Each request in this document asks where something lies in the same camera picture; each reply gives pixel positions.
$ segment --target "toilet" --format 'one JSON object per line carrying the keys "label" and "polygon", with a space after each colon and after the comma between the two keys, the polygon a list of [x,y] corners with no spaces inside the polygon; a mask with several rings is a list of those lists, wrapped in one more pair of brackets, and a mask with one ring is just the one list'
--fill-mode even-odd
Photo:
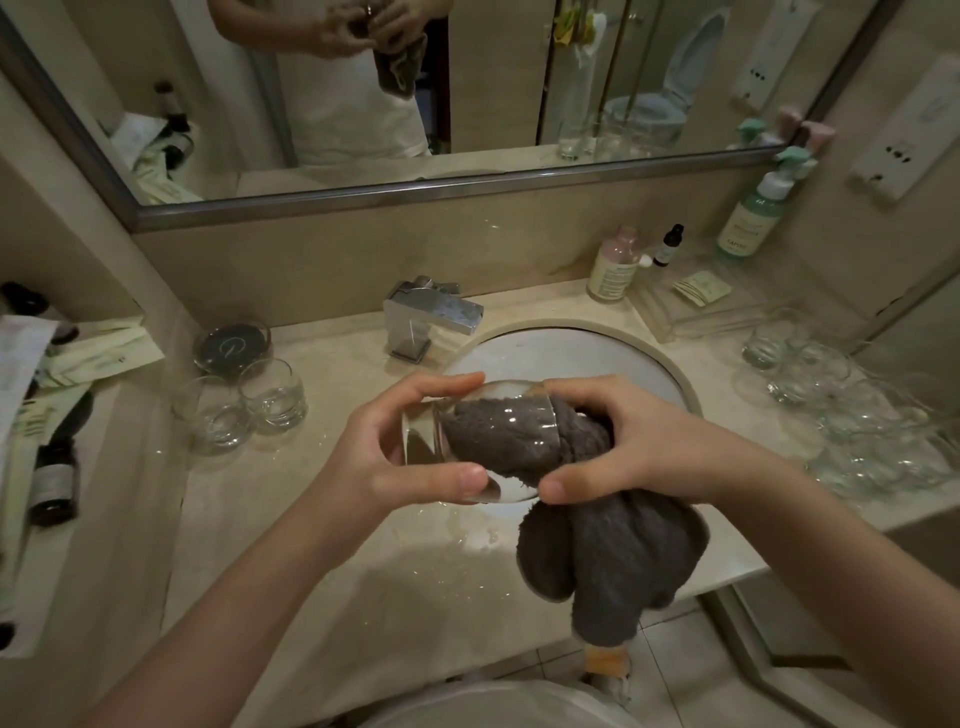
{"label": "toilet", "polygon": [[[663,77],[663,88],[656,93],[637,95],[630,120],[640,122],[638,126],[652,133],[660,145],[668,147],[680,137],[686,113],[693,104],[729,18],[730,8],[718,8],[705,15],[674,50]],[[622,115],[627,102],[626,96],[611,99],[604,110]]]}

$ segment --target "mirror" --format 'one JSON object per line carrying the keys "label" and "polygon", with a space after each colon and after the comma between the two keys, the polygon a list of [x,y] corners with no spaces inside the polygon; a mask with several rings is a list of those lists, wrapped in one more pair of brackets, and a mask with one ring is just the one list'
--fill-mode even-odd
{"label": "mirror", "polygon": [[163,205],[779,145],[874,1],[0,7]]}

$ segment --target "fingernail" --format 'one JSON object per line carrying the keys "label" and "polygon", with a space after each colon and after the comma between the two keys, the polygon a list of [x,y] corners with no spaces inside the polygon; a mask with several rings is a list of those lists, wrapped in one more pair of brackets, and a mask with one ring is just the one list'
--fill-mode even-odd
{"label": "fingernail", "polygon": [[559,480],[544,480],[540,484],[540,499],[547,503],[560,503],[566,498],[564,485]]}
{"label": "fingernail", "polygon": [[475,496],[487,487],[487,471],[483,466],[470,463],[460,470],[460,492],[465,496]]}

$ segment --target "white shirt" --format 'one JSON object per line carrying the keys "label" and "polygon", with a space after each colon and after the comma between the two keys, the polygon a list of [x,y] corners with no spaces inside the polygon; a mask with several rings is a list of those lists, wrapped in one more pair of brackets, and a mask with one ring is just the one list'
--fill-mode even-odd
{"label": "white shirt", "polygon": [[[273,0],[286,17],[323,17],[342,0]],[[357,159],[405,158],[426,153],[426,133],[415,99],[381,88],[373,52],[324,60],[276,54],[287,119],[300,164],[344,164]]]}

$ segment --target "hand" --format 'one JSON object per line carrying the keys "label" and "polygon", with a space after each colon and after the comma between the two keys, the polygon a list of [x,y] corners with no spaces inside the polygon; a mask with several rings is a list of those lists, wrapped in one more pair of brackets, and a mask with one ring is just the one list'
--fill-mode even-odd
{"label": "hand", "polygon": [[348,23],[366,17],[363,8],[329,8],[326,16],[309,21],[303,28],[300,49],[320,59],[345,59],[376,47],[369,38],[358,38]]}
{"label": "hand", "polygon": [[353,411],[323,469],[303,494],[308,507],[336,517],[335,564],[346,561],[391,511],[412,503],[463,501],[486,487],[487,471],[472,463],[401,465],[400,432],[404,407],[424,397],[462,396],[483,381],[481,372],[413,374]]}
{"label": "hand", "polygon": [[540,498],[547,503],[592,500],[631,488],[716,503],[754,482],[761,465],[779,460],[622,376],[548,379],[545,385],[577,409],[610,417],[615,441],[605,455],[545,476]]}
{"label": "hand", "polygon": [[450,3],[442,0],[393,0],[370,23],[370,37],[384,53],[396,53],[423,35],[433,17],[443,17]]}

